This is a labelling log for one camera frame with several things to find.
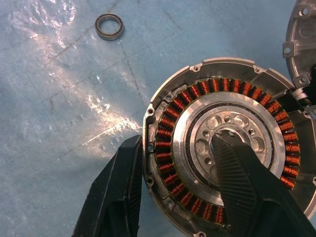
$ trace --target blue plastic sheet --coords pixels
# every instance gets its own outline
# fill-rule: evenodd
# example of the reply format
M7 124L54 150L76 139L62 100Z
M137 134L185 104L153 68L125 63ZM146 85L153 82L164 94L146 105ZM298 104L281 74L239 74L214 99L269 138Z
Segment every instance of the blue plastic sheet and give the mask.
M241 57L288 77L294 0L0 0L0 236L69 237L89 187L142 132L158 87L186 65ZM96 18L125 24L100 39ZM139 236L183 236L146 187Z

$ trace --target copper wire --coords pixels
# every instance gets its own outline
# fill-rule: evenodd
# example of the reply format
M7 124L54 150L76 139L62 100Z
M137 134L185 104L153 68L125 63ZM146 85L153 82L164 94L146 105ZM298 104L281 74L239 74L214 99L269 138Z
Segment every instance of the copper wire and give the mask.
M281 122L282 120L285 120L288 117L288 114L286 111L282 110L278 112L276 115L274 115L277 122Z
M207 81L201 81L201 87L202 87L204 94L210 92Z
M215 214L215 223L222 224L224 220L224 208L221 206L217 207Z
M273 101L271 102L268 107L267 110L270 112L270 114L273 114L274 112L276 112L277 110L279 110L281 108L281 105L278 101Z
M239 89L240 89L240 85L241 85L240 80L232 79L231 84L232 84L232 92L239 93Z
M213 87L213 91L219 91L219 82L218 82L218 79L217 78L212 78L211 80L211 84L212 84L212 87Z
M285 174L288 174L288 175L295 177L295 178L298 175L298 170L296 168L291 167L291 166L284 166L283 172Z
M172 131L168 131L164 128L158 128L157 130L157 136L171 138L171 135L172 135Z
M189 205L190 201L192 200L193 195L190 194L189 192L187 192L182 198L181 198L181 203L182 205L184 205L185 207Z
M170 148L171 142L156 141L156 148L167 149Z
M179 180L179 177L177 174L169 174L167 178L164 179L164 182L166 185L174 184L175 181Z
M181 96L188 104L193 100L191 95L186 90L181 93Z
M222 90L223 91L229 91L229 79L228 78L222 78Z
M258 87L254 87L252 94L251 94L251 98L254 100L258 100L261 93L262 93L262 89L260 89Z
M180 116L180 113L178 111L176 111L174 108L172 107L168 107L164 113L166 115L169 115L170 117L174 117L175 119L177 119Z
M281 122L278 124L278 126L281 129L281 132L286 132L288 130L291 130L292 128L294 128L294 125L291 121L285 121L285 122Z
M251 90L251 84L248 83L248 82L246 82L246 81L244 81L244 82L242 83L242 85L241 85L241 93L242 93L243 95L246 95L246 96L247 96L247 95L249 94L250 90Z
M161 171L163 174L168 173L168 172L170 172L171 170L174 169L173 163L160 165L160 166L159 166L159 169L160 169L160 171Z
M163 117L159 123L160 125L162 126L165 126L165 127L173 127L174 126L174 121L166 118L166 117Z
M289 153L299 153L300 145L299 144L285 144L285 150Z
M285 142L294 142L298 139L296 132L287 132L283 134L283 138Z
M177 107L178 109L180 109L181 111L184 110L184 108L186 107L182 101L178 98L175 98L173 101L173 104L175 107Z
M269 95L269 94L267 94L267 93L264 93L264 94L261 96L261 98L260 98L260 100L259 100L259 103L262 104L263 106L266 106L266 105L270 102L271 99L272 99L272 96L271 96L271 95Z
M286 155L285 161L291 165L300 165L300 157L295 155Z
M193 203L191 212L197 215L201 207L202 207L202 200L197 198L196 201Z
M199 91L199 88L197 85L193 85L190 87L190 90L192 92L192 94L194 95L194 98L198 98L201 96L201 93Z
M213 205L207 204L204 208L204 211L202 213L202 218L205 220L211 219L211 214L212 214L212 207Z
M281 176L281 181L287 186L287 188L289 189L293 189L294 187L294 181L289 179L289 178L286 178L284 176Z
M171 152L156 153L158 161L166 161L171 159Z
M174 187L174 188L171 190L171 193L172 193L175 197L177 197L177 196L179 196L179 195L183 192L184 189L185 189L185 186L183 185L183 183L181 183L181 184L177 185L176 187Z

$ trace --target bearing ring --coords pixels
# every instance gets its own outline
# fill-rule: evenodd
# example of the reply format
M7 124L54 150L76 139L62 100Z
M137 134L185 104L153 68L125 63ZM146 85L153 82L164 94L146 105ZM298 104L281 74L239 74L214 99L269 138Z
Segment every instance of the bearing ring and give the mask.
M101 28L100 28L100 25L104 22L104 21L108 21L108 20L111 20L111 21L115 21L119 24L119 29L118 31L116 31L115 33L113 34L107 34L103 31L101 31ZM104 39L104 40L116 40L118 39L124 32L124 24L122 22L122 20L112 14L112 13L106 13L106 14L103 14L101 16L99 16L96 21L95 21L95 30L98 34L98 36L101 38L101 39Z

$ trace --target work surface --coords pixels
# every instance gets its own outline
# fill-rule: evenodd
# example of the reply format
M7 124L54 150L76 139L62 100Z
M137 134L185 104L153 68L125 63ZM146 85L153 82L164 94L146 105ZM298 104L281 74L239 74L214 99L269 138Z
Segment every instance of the work surface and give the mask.
M282 58L294 0L0 0L0 236L69 237L92 181L150 98L203 59ZM100 39L96 18L125 24ZM140 237L183 236L146 187Z

